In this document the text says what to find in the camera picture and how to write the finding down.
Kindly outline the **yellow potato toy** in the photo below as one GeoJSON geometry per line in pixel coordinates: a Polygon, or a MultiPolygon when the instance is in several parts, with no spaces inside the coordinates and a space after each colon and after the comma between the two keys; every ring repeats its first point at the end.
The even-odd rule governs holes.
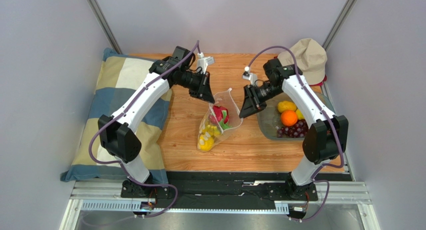
{"type": "Polygon", "coordinates": [[[280,113],[283,113],[285,111],[294,111],[295,112],[298,109],[296,104],[294,104],[291,101],[287,101],[287,100],[280,101],[277,104],[276,108],[280,113]]]}

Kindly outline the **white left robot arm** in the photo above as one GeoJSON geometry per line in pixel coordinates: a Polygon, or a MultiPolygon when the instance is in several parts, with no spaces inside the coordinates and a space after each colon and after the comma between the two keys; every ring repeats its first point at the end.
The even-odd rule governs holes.
{"type": "Polygon", "coordinates": [[[215,63],[212,56],[194,53],[192,50],[177,46],[171,56],[156,60],[148,70],[145,80],[136,92],[112,115],[102,115],[98,120],[100,145],[115,158],[128,179],[140,186],[148,187],[150,171],[139,154],[142,143],[136,132],[143,118],[154,104],[171,89],[178,85],[188,89],[192,98],[213,104],[215,102],[211,87],[208,66],[215,63]]]}

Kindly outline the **yellow banana bunch toy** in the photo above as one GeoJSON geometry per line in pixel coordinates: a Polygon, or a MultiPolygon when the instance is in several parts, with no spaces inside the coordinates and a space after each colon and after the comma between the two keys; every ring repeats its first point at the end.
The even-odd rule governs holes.
{"type": "Polygon", "coordinates": [[[201,133],[207,137],[217,138],[222,135],[221,129],[217,125],[206,124],[201,133]]]}

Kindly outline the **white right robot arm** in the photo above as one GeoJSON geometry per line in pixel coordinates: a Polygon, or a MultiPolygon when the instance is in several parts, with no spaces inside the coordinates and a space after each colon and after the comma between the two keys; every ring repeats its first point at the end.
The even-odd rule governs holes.
{"type": "Polygon", "coordinates": [[[295,186],[308,185],[321,168],[343,156],[349,121],[343,115],[336,115],[320,101],[295,64],[282,66],[274,58],[268,60],[263,69],[268,80],[258,86],[257,77],[251,73],[250,67],[244,68],[242,77],[250,84],[243,88],[244,101],[239,117],[247,118],[263,111],[267,101],[281,93],[290,97],[304,116],[309,129],[302,143],[304,157],[290,173],[289,182],[295,186]]]}

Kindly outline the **clear polka-dot zip bag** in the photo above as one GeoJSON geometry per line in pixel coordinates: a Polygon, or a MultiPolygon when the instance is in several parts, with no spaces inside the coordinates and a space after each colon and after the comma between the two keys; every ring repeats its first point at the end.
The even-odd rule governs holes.
{"type": "Polygon", "coordinates": [[[243,119],[240,117],[240,110],[232,97],[232,90],[229,88],[213,96],[215,102],[209,104],[208,111],[199,125],[198,150],[211,151],[242,125],[243,119]]]}

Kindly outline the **red dragon fruit toy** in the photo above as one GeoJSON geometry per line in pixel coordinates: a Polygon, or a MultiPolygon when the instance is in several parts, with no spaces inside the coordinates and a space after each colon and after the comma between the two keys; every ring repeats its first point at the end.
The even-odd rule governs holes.
{"type": "Polygon", "coordinates": [[[214,105],[208,119],[212,124],[220,126],[222,130],[231,128],[230,114],[228,109],[224,106],[214,105]]]}

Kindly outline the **yellow pear toy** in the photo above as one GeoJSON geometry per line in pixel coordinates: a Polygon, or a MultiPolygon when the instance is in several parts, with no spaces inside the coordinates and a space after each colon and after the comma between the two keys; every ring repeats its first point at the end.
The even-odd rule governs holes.
{"type": "Polygon", "coordinates": [[[197,148],[201,151],[208,152],[215,145],[215,140],[212,136],[200,135],[198,139],[197,148]]]}

